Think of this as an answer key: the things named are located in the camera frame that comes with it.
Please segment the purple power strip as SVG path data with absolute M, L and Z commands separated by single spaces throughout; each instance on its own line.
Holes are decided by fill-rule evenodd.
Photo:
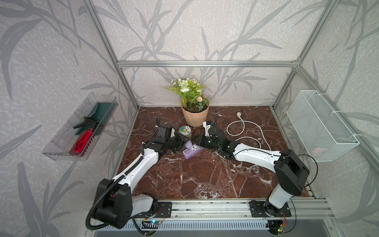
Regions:
M 190 148 L 183 150 L 183 155 L 185 159 L 189 159 L 195 156 L 196 154 L 198 154 L 199 152 L 201 152 L 202 150 L 203 150 L 203 147 L 200 147 L 198 145 L 192 145 Z

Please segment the purple earbuds case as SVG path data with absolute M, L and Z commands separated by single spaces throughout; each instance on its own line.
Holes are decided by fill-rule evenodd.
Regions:
M 185 143 L 185 147 L 186 147 L 187 149 L 191 148 L 191 147 L 192 147 L 192 141 L 189 140 L 188 142 L 186 142 L 186 143 Z

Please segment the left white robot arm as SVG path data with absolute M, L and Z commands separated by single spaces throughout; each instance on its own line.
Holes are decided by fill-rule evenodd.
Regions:
M 142 143 L 141 153 L 124 171 L 99 183 L 94 203 L 85 220 L 86 228 L 99 230 L 113 226 L 121 229 L 130 219 L 159 213 L 157 198 L 148 194 L 134 197 L 132 193 L 147 171 L 167 151 L 175 153 L 181 150 L 188 140 L 175 132 L 163 137 L 155 135 L 147 143 Z

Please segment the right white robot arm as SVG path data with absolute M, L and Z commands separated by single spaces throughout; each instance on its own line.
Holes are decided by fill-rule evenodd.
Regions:
M 206 129 L 206 133 L 195 136 L 192 141 L 203 148 L 216 150 L 222 158 L 246 162 L 266 168 L 276 174 L 278 184 L 266 199 L 267 210 L 279 210 L 293 196 L 300 196 L 306 186 L 309 168 L 292 150 L 269 151 L 229 140 L 218 127 Z

